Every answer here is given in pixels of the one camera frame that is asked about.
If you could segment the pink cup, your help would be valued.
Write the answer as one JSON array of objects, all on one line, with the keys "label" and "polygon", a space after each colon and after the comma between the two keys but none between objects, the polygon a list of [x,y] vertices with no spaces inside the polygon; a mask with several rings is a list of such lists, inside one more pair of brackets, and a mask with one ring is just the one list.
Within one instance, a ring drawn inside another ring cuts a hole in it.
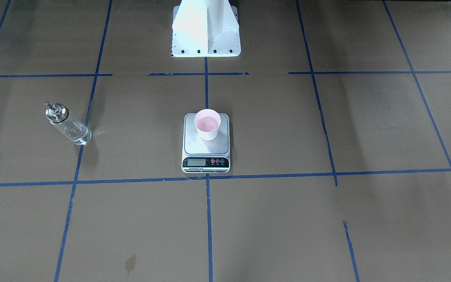
[{"label": "pink cup", "polygon": [[221,117],[215,110],[203,109],[195,114],[194,125],[202,140],[211,141],[218,135]]}]

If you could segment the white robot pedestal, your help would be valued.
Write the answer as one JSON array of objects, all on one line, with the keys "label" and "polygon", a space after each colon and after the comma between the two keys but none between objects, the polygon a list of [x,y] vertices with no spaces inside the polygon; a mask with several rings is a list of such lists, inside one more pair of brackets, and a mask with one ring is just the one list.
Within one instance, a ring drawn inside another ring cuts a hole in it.
[{"label": "white robot pedestal", "polygon": [[173,8],[173,57],[236,57],[241,53],[238,10],[228,0],[182,0]]}]

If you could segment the silver kitchen scale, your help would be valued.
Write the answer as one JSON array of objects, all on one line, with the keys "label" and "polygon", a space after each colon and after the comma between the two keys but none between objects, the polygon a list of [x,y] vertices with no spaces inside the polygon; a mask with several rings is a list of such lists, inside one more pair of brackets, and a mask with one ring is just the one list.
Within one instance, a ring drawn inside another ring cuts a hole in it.
[{"label": "silver kitchen scale", "polygon": [[181,169],[188,174],[227,173],[231,169],[230,124],[227,114],[219,114],[217,136],[202,139],[195,126],[196,114],[186,114],[183,122]]}]

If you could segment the clear glass sauce bottle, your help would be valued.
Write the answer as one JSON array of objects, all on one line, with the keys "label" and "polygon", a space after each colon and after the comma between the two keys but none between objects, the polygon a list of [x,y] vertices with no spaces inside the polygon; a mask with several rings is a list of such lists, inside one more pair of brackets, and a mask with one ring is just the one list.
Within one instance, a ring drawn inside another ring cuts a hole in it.
[{"label": "clear glass sauce bottle", "polygon": [[45,103],[45,117],[59,132],[76,145],[85,145],[92,139],[89,128],[60,103]]}]

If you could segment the brown paper table cover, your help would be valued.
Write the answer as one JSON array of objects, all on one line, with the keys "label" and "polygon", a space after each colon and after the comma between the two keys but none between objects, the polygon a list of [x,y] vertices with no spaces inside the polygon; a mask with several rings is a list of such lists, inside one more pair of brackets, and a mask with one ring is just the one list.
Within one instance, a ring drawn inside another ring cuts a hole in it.
[{"label": "brown paper table cover", "polygon": [[0,0],[0,282],[451,282],[451,1],[232,0],[232,58],[171,56],[179,4]]}]

